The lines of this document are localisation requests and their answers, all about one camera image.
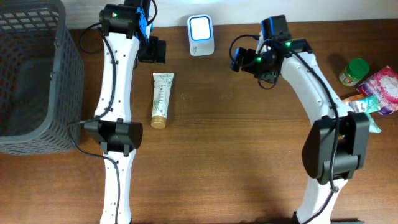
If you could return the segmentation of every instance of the wood grain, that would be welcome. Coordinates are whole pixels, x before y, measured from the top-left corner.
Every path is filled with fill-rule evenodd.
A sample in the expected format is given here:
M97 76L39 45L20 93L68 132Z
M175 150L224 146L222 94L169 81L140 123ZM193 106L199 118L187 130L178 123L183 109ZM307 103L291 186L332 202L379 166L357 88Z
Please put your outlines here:
M398 71L398 21L290 23L305 37L338 95L354 94L337 74L354 57L371 72ZM229 69L228 48L260 25L215 26L213 55L189 54L186 27L156 28L167 41L167 64L140 63L131 95L133 120L144 139L133 164L134 223L249 223L290 218L302 202L307 174L301 150L309 121L282 78L269 91L248 73ZM73 30L78 39L81 30ZM86 47L101 46L95 30ZM256 46L243 39L236 46ZM92 118L101 90L103 54L85 62L83 117ZM167 127L150 126L152 73L174 72ZM332 217L367 223L398 222L398 114L374 114L381 134L371 134L364 168L341 192ZM81 147L101 153L87 134ZM103 208L103 161L77 151L34 156L0 155L1 223L99 223Z

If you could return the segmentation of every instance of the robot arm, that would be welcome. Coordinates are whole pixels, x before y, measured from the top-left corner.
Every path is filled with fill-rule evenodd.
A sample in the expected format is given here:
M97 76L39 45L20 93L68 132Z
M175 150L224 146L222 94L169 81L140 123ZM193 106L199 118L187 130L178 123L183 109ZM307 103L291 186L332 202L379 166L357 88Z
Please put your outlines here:
M99 119L86 123L85 130L101 144L104 157L116 164L115 167L111 161L104 160L106 176L101 224L131 222L131 169L142 140L142 124L131 122L134 64L137 65L138 61L165 63L165 41L150 37L153 28L152 24L147 24L150 3L150 0L125 0L123 5L106 5L99 15L106 40L101 96L95 110ZM105 113L110 102L110 110Z
M329 186L336 121L331 101L338 112L339 132L344 136L337 143L333 170L334 184L340 190L364 164L369 121L364 114L350 112L351 109L333 91L307 41L291 40L285 16L270 17L261 24L257 49L238 48L231 69L238 72L242 68L259 81L270 83L277 81L273 74L282 75L296 92L312 129L302 151L304 168L309 175L308 185L303 203L294 213L294 220L299 224L330 223L331 211L340 192L331 192ZM313 73L317 74L331 97Z

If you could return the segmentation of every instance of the tube cap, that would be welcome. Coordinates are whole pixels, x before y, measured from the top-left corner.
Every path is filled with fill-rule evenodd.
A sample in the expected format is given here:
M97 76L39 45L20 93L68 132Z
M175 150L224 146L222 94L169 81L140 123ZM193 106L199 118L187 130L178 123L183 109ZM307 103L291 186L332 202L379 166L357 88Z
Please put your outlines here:
M150 125L157 129L166 128L166 118L163 116L153 116Z

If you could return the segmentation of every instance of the basket mesh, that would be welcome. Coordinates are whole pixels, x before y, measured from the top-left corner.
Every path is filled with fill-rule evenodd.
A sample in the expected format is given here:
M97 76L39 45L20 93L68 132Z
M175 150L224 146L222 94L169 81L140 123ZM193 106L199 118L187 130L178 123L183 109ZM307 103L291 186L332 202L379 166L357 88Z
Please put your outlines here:
M81 118L84 70L63 5L18 2L0 4L0 152L72 149L66 125ZM78 141L80 128L72 135Z

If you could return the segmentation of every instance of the snack package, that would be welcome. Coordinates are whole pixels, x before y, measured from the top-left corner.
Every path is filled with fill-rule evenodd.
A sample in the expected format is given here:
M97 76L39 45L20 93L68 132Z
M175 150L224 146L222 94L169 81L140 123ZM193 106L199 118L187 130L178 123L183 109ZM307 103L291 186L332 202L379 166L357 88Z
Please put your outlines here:
M359 94L343 100L343 103L350 106L355 113L363 112L366 114L370 122L369 132L371 133L381 132L381 129L376 124L376 122L374 122L373 118L370 115L370 113L379 111L381 109L376 96L365 97L364 95Z
M360 84L358 91L366 96L376 96L382 115L398 110L398 74L388 66Z

